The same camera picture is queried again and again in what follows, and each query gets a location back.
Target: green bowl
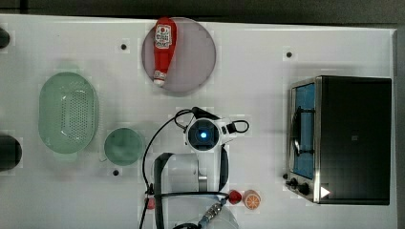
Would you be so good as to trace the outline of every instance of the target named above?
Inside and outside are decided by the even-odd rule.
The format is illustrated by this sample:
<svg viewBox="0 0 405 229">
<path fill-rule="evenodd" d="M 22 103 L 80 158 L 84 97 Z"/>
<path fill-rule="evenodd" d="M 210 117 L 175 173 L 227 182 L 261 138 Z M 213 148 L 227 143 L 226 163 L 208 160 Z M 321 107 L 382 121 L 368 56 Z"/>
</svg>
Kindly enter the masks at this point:
<svg viewBox="0 0 405 229">
<path fill-rule="evenodd" d="M 142 137 L 134 130 L 120 128 L 111 132 L 104 143 L 107 158 L 116 165 L 133 164 L 143 155 Z"/>
<path fill-rule="evenodd" d="M 47 147 L 60 154 L 84 149 L 98 123 L 98 100 L 93 86 L 76 73 L 59 73 L 42 87 L 38 132 Z"/>
</svg>

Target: oven door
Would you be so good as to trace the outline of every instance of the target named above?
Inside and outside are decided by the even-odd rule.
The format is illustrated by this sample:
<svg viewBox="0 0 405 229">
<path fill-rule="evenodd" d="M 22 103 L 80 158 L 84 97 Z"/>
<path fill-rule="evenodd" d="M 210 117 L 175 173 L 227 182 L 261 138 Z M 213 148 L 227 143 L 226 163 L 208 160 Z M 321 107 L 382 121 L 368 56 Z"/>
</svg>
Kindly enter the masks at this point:
<svg viewBox="0 0 405 229">
<path fill-rule="evenodd" d="M 315 84 L 292 88 L 290 164 L 292 173 L 313 180 Z"/>
</svg>

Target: oven window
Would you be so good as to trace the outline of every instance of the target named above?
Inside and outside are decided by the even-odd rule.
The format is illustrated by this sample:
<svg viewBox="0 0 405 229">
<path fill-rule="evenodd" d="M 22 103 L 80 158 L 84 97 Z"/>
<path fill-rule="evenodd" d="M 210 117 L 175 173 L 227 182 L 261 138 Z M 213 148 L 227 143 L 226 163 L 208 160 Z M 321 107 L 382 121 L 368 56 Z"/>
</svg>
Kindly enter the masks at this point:
<svg viewBox="0 0 405 229">
<path fill-rule="evenodd" d="M 295 89 L 295 111 L 298 116 L 296 140 L 293 142 L 293 166 L 294 174 L 313 179 L 313 133 L 314 133 L 314 110 L 315 110 L 315 85 L 308 84 Z"/>
</svg>

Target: small bowl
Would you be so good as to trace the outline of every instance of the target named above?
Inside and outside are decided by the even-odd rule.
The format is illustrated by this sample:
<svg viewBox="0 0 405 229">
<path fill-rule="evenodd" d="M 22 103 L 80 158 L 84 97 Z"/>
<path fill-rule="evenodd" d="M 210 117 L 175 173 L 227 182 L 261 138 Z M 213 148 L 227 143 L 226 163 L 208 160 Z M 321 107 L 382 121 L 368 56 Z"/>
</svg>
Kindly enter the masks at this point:
<svg viewBox="0 0 405 229">
<path fill-rule="evenodd" d="M 143 154 L 144 143 L 140 134 L 129 128 L 112 131 L 104 143 L 104 153 L 116 165 L 127 166 Z"/>
</svg>

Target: oven knob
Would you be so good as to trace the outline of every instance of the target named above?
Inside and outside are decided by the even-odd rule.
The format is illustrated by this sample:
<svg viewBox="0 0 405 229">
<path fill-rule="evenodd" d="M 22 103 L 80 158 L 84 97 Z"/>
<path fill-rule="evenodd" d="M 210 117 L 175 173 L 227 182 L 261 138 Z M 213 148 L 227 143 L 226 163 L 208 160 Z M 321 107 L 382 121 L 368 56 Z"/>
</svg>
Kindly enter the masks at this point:
<svg viewBox="0 0 405 229">
<path fill-rule="evenodd" d="M 308 195 L 309 194 L 309 185 L 307 183 L 303 183 L 297 186 L 298 191 L 302 193 L 303 195 Z"/>
<path fill-rule="evenodd" d="M 296 189 L 298 181 L 296 178 L 292 178 L 290 181 L 286 181 L 286 185 L 290 186 L 292 189 Z"/>
</svg>

